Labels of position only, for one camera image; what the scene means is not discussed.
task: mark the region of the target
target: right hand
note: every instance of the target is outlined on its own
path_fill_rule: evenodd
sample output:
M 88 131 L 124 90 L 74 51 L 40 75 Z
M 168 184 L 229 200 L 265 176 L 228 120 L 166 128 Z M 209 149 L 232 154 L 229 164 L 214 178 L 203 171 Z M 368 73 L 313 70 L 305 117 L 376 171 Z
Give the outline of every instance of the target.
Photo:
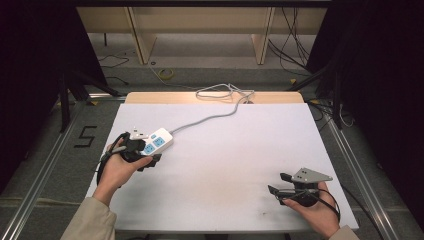
M 318 188 L 328 191 L 327 184 L 325 184 L 325 182 L 319 182 Z M 335 202 L 328 193 L 320 191 L 319 197 L 331 206 L 335 207 Z M 340 229 L 336 214 L 319 201 L 311 207 L 304 207 L 291 199 L 284 199 L 283 202 L 288 207 L 300 213 L 309 225 L 311 225 L 312 229 L 326 239 L 330 238 Z

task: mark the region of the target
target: hand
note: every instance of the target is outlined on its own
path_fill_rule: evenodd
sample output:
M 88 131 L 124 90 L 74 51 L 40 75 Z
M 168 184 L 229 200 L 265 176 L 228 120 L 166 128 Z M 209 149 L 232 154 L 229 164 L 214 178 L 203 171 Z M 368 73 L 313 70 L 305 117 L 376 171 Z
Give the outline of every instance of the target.
M 123 139 L 120 139 L 116 145 L 119 146 L 122 142 Z M 109 206 L 115 191 L 124 185 L 137 169 L 146 166 L 152 159 L 152 157 L 143 157 L 129 163 L 120 154 L 113 154 L 106 163 L 102 178 L 93 193 L 93 197 Z
M 318 188 L 328 191 L 327 184 L 325 184 L 325 182 L 318 183 Z M 331 206 L 335 207 L 335 202 L 328 193 L 320 191 L 319 197 Z M 283 202 L 288 207 L 300 213 L 300 215 L 308 221 L 312 229 L 326 239 L 330 238 L 340 229 L 336 214 L 334 214 L 330 208 L 321 202 L 317 202 L 311 207 L 304 207 L 291 199 L 285 199 Z

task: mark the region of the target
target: metal frame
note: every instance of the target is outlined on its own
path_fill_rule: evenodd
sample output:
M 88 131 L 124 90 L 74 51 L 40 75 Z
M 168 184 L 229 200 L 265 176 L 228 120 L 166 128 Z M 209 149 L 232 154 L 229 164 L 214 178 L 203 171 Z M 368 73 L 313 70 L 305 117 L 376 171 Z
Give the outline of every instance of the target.
M 74 124 L 79 114 L 84 109 L 84 106 L 85 102 L 77 102 L 75 105 L 68 127 L 63 133 L 59 134 L 52 150 L 49 153 L 49 156 L 47 157 L 40 172 L 34 180 L 34 183 L 28 190 L 28 193 L 22 200 L 21 205 L 7 225 L 6 231 L 2 235 L 2 240 L 18 239 L 35 206 L 38 197 L 40 196 L 47 180 L 50 177 L 51 172 L 54 169 L 54 166 L 56 165 L 57 160 L 60 157 L 60 154 L 62 153 L 64 146 L 66 145 L 66 142 L 68 141 L 69 135 L 73 130 Z

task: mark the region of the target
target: gray floor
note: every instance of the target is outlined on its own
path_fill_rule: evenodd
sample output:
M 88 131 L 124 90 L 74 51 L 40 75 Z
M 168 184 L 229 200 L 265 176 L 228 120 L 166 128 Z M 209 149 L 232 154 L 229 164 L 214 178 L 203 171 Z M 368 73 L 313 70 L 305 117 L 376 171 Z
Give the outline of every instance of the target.
M 218 83 L 233 83 L 240 88 L 249 88 L 257 91 L 283 91 L 290 86 L 290 79 L 301 80 L 304 77 L 285 72 L 280 61 L 272 53 L 267 54 L 264 65 L 257 65 L 254 58 L 253 46 L 247 35 L 159 35 L 152 53 L 150 65 L 154 70 L 172 68 L 175 77 L 165 85 L 160 82 L 147 66 L 140 66 L 133 50 L 132 39 L 128 35 L 108 34 L 108 46 L 103 45 L 102 34 L 90 35 L 93 46 L 99 58 L 107 55 L 127 57 L 128 62 L 115 68 L 104 67 L 108 77 L 119 77 L 128 81 L 124 85 L 117 79 L 108 78 L 109 85 L 120 92 L 130 91 L 189 91 L 175 85 L 191 87 L 211 86 Z M 273 36 L 273 41 L 280 45 L 285 36 Z M 313 36 L 302 37 L 302 43 L 310 49 Z M 297 56 L 293 44 L 287 52 Z M 101 64 L 114 66 L 122 59 L 109 57 Z M 288 69 L 305 73 L 295 65 L 285 64 Z M 314 97 L 315 85 L 302 89 L 305 99 Z M 88 87 L 91 93 L 97 89 Z M 39 201 L 31 212 L 19 239 L 58 239 L 78 208 L 78 204 L 85 197 L 88 184 L 93 177 L 93 167 L 101 155 L 114 116 L 120 101 L 98 101 L 95 104 L 82 106 L 82 111 L 76 119 L 73 130 L 70 132 L 66 146 L 59 160 L 49 176 Z M 320 112 L 311 108 L 312 114 L 320 117 Z M 355 178 L 346 162 L 330 124 L 326 119 L 316 122 L 320 130 L 324 145 L 338 174 L 344 184 L 361 204 L 365 205 L 364 197 Z M 89 148 L 75 148 L 75 145 L 85 144 L 87 140 L 79 139 L 84 126 L 96 126 L 86 134 L 95 139 Z M 38 141 L 29 152 L 29 157 L 22 162 L 10 181 L 6 190 L 0 196 L 0 229 L 6 226 L 25 197 L 31 184 L 37 177 L 50 150 L 58 137 L 60 129 L 60 108 L 52 109 L 46 120 Z M 358 126 L 344 127 L 343 134 L 348 139 L 350 147 L 369 178 L 370 184 L 376 193 L 384 210 L 387 212 L 393 229 L 399 239 L 424 239 L 411 213 L 396 193 L 383 170 L 378 168 L 372 150 Z M 352 210 L 360 224 L 357 231 L 361 239 L 378 239 L 377 232 L 359 205 L 347 194 Z M 292 233 L 292 239 L 321 239 L 315 233 Z M 139 236 L 135 233 L 117 233 L 117 239 L 128 239 Z M 204 239 L 202 235 L 156 235 L 156 239 Z M 282 235 L 231 235 L 230 239 L 284 239 Z

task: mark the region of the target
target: left hand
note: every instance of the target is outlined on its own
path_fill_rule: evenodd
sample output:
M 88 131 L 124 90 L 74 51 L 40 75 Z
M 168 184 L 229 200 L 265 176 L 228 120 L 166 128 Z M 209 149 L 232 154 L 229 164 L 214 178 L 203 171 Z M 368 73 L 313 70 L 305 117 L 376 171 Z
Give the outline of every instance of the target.
M 120 139 L 116 144 L 119 146 L 123 142 Z M 135 162 L 125 161 L 120 154 L 113 154 L 102 173 L 99 185 L 93 193 L 93 197 L 103 202 L 106 206 L 109 206 L 112 196 L 115 191 L 122 185 L 124 185 L 131 178 L 132 174 L 137 169 L 146 166 L 152 161 L 152 157 L 143 157 Z

